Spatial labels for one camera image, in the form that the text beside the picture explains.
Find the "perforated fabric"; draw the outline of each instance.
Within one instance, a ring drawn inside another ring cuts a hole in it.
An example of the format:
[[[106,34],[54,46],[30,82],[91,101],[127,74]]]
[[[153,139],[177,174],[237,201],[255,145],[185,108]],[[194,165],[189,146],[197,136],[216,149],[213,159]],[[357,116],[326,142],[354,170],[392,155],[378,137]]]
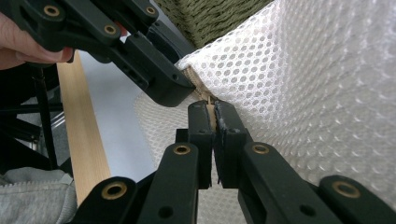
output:
[[[395,64],[396,1],[279,0],[177,66],[234,104],[253,139],[277,148],[303,179],[345,175],[396,210]],[[153,130],[173,132],[176,120],[187,128],[189,103],[165,109],[137,100],[154,153],[174,133]],[[230,198],[207,200],[217,203],[199,220],[215,223],[211,211]]]

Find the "finger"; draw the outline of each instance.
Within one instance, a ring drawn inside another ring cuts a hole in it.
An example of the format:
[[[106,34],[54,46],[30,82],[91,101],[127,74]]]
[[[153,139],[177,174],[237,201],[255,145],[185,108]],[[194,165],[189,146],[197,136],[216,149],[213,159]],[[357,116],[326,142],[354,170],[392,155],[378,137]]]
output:
[[[64,56],[62,52],[51,52],[42,48],[28,33],[22,31],[2,13],[0,13],[0,46],[51,62],[58,62]]]
[[[18,60],[29,62],[29,63],[65,63],[70,60],[73,54],[73,50],[70,48],[65,48],[64,50],[58,52],[61,55],[57,59],[42,59],[35,56],[26,55],[21,52],[16,52],[16,58]]]
[[[118,21],[115,21],[115,23],[120,27],[120,29],[121,29],[121,36],[126,36],[126,35],[128,35],[128,31],[125,29],[125,27],[123,27],[122,25],[121,25],[121,23],[119,23]]]
[[[23,64],[24,61],[17,59],[16,52],[13,49],[0,49],[0,70]]]

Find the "wooden slat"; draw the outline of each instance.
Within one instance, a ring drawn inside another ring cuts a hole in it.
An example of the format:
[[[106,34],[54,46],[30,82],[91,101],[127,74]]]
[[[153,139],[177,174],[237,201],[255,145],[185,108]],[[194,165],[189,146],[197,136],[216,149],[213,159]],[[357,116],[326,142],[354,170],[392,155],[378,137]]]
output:
[[[80,205],[96,184],[110,177],[110,171],[77,52],[73,63],[58,64],[58,73]]]

